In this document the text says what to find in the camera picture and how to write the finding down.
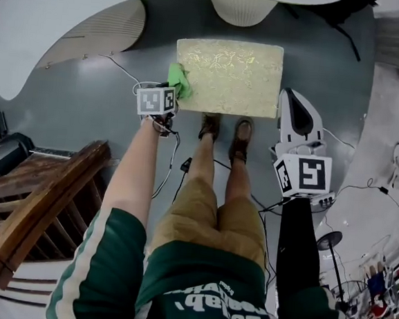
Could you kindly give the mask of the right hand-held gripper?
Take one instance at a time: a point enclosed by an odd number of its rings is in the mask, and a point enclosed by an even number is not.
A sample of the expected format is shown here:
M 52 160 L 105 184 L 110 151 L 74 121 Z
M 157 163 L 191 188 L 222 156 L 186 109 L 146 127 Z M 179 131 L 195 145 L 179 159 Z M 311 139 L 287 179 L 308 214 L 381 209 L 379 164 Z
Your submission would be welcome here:
M 329 208 L 332 158 L 326 156 L 323 122 L 316 108 L 298 91 L 279 95 L 280 141 L 270 148 L 272 166 L 284 199 L 307 198 L 312 206 Z

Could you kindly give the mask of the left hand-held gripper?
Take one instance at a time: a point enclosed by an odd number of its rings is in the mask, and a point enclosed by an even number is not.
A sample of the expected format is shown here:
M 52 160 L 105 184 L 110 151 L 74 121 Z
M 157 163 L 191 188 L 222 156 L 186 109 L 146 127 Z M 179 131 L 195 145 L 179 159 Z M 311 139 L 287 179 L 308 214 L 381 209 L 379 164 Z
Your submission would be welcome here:
M 139 116 L 163 116 L 178 110 L 177 91 L 168 82 L 139 82 L 133 86 Z

